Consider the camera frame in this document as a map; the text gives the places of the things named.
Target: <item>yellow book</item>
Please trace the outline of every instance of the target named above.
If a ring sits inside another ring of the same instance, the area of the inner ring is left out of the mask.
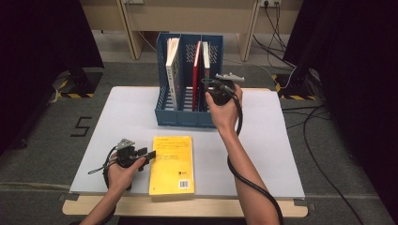
[[[153,150],[149,195],[193,194],[191,136],[155,137]]]

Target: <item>gray carpet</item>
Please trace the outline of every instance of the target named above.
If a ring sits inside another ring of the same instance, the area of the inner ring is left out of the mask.
[[[268,67],[270,72],[285,72]],[[244,76],[242,87],[274,90],[272,79],[260,67],[224,66],[223,72]],[[156,64],[106,63],[92,98],[60,98],[49,105],[32,129],[28,146],[8,150],[0,157],[0,224],[69,224],[82,217],[65,216],[58,198],[68,193],[84,156],[101,110],[113,86],[156,86]],[[283,100],[282,108],[317,106],[321,100]],[[301,124],[310,110],[284,114],[298,172],[310,206],[305,218],[288,218],[285,224],[359,224],[347,204],[317,169],[307,149]],[[393,224],[362,168],[350,157],[327,108],[309,120],[306,137],[312,153],[330,181],[346,196],[365,224]],[[75,128],[80,117],[84,129]],[[110,224],[116,224],[115,217]]]

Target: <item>wrist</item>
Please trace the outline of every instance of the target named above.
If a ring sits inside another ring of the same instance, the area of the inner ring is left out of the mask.
[[[108,189],[108,192],[106,192],[106,195],[108,195],[109,197],[113,197],[113,198],[121,198],[124,191],[125,191],[125,189],[113,187],[113,188]]]
[[[233,127],[219,128],[218,131],[224,141],[237,138],[237,132],[234,130]]]

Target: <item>black cable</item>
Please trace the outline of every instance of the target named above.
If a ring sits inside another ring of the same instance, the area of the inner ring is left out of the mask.
[[[304,126],[302,128],[303,131],[303,135],[304,135],[304,141],[305,141],[305,145],[307,146],[308,152],[310,153],[311,158],[313,159],[316,167],[318,168],[318,170],[322,173],[322,175],[325,177],[325,179],[328,181],[328,183],[334,188],[334,190],[336,190],[336,192],[340,195],[340,197],[343,199],[343,201],[348,205],[348,207],[351,209],[351,211],[353,212],[353,214],[355,215],[355,217],[357,218],[358,222],[360,224],[363,224],[363,221],[360,219],[360,216],[357,214],[357,212],[355,211],[354,207],[348,202],[348,200],[345,198],[345,196],[343,195],[343,193],[330,181],[330,179],[328,178],[328,176],[325,174],[325,172],[322,170],[322,168],[320,167],[318,161],[316,160],[314,153],[312,151],[312,149],[310,148],[310,145],[308,144],[308,140],[307,140],[307,135],[305,132],[305,128],[307,126],[307,122],[310,119],[310,117],[315,113],[316,110],[318,110],[319,108],[323,107],[324,105],[320,105],[318,107],[316,107],[315,109],[313,109],[311,111],[311,113],[309,114],[309,116],[305,119],[304,121]]]
[[[271,44],[272,44],[272,40],[274,39],[274,36],[275,35],[275,33],[272,35],[272,39],[271,39],[271,41],[269,42],[269,44],[268,44],[268,48],[270,48],[270,46],[271,46]],[[267,51],[267,61],[268,61],[268,63],[269,63],[269,65],[270,66],[272,66],[273,68],[278,68],[278,69],[280,69],[279,67],[275,67],[275,66],[273,66],[272,64],[271,64],[271,62],[269,61],[269,54],[271,53],[271,51]]]
[[[88,172],[88,174],[96,173],[96,172],[98,172],[98,171],[100,171],[100,170],[102,170],[102,169],[108,169],[108,167],[110,166],[110,165],[108,165],[109,157],[111,156],[112,152],[113,152],[115,149],[116,149],[116,147],[113,147],[113,148],[111,149],[111,151],[109,151],[108,156],[106,157],[105,162],[102,164],[102,167],[101,167],[101,168],[98,168],[98,169],[96,169],[96,170],[90,171],[90,172]]]
[[[286,65],[290,66],[291,68],[294,68],[294,67],[295,67],[293,64],[284,61],[279,55],[277,55],[276,53],[274,53],[274,52],[272,52],[271,50],[269,50],[269,49],[268,49],[269,47],[266,46],[266,45],[264,45],[264,44],[262,44],[260,41],[258,41],[258,39],[257,39],[255,36],[253,36],[253,37],[254,37],[254,40],[260,45],[260,47],[261,47],[264,51],[266,51],[267,53],[272,54],[272,56],[274,56],[275,58],[279,59],[281,62],[285,63]]]
[[[284,112],[285,114],[301,114],[301,115],[309,115],[308,113],[304,113],[304,112]],[[327,112],[320,112],[318,114],[315,114],[312,116],[312,118],[318,118],[318,119],[323,119],[323,120],[331,120],[330,118],[325,118],[322,116],[318,116],[319,114],[323,114],[323,113],[327,113]]]
[[[242,107],[240,106],[239,103],[239,99],[237,97],[236,94],[232,94],[227,90],[224,90],[230,97],[232,100],[234,100],[235,105],[237,106],[237,114],[238,114],[238,123],[237,123],[237,135],[239,135],[241,129],[242,129],[242,122],[243,122],[243,111],[242,111]],[[268,191],[264,190],[263,188],[257,186],[255,183],[251,182],[250,180],[246,179],[245,177],[243,177],[242,175],[240,175],[237,170],[234,168],[234,166],[231,163],[231,160],[229,159],[229,156],[227,157],[227,164],[228,164],[228,168],[231,171],[231,173],[241,182],[243,182],[243,184],[248,185],[249,187],[257,190],[258,192],[260,192],[261,194],[263,194],[275,207],[275,210],[278,214],[278,219],[279,219],[279,223],[281,225],[283,225],[283,214],[282,214],[282,210],[281,207],[278,205],[278,202],[273,198],[272,195],[270,195],[268,193]]]
[[[277,29],[275,28],[275,26],[274,26],[274,24],[273,24],[273,22],[272,22],[272,19],[271,19],[271,18],[269,17],[269,15],[268,15],[267,8],[268,8],[268,5],[266,5],[266,6],[264,7],[264,9],[265,9],[265,11],[266,11],[266,15],[267,15],[267,17],[268,17],[268,20],[269,20],[269,22],[270,22],[270,24],[271,24],[272,30],[274,31],[274,33],[272,34],[272,38],[275,38],[275,40],[278,41],[278,43],[279,43],[280,45],[284,45],[284,44],[283,44],[283,41],[282,41],[282,39],[281,39],[281,37],[279,36],[279,33],[277,32]]]
[[[321,113],[318,113],[318,114],[316,114],[316,115],[313,115],[311,118],[317,117],[317,118],[323,119],[323,120],[331,120],[331,119],[328,119],[328,118],[323,118],[323,117],[317,116],[317,115],[319,115],[319,114],[321,114]],[[290,127],[286,127],[286,129],[294,128],[294,127],[300,126],[300,125],[302,125],[302,124],[304,124],[304,121],[303,121],[303,122],[300,122],[300,123],[297,123],[297,124],[295,124],[295,125],[292,125],[292,126],[290,126]]]
[[[276,14],[277,14],[277,16],[276,16],[276,30],[278,32],[277,36],[278,36],[279,40],[281,41],[280,42],[281,49],[284,52],[284,49],[286,49],[286,45],[284,44],[284,42],[283,42],[283,40],[282,40],[282,38],[280,36],[280,31],[279,31],[279,19],[281,18],[281,5],[279,3],[276,3]]]
[[[319,108],[319,107],[321,107],[321,106],[322,106],[322,105],[319,105],[319,106],[304,106],[304,107],[286,108],[286,109],[282,109],[282,111],[314,109],[314,108]]]

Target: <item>blue plastic organizer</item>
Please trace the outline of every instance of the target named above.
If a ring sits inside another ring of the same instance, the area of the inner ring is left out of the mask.
[[[180,102],[177,111],[173,110],[169,95],[169,83],[166,72],[167,39],[180,38],[178,46],[178,74],[182,76],[183,87],[180,92]],[[160,33],[157,40],[158,68],[160,92],[155,114],[159,126],[214,128],[209,112],[191,111],[191,90],[193,60],[198,40],[210,43],[210,78],[217,73],[222,74],[223,38],[222,36],[181,35]]]

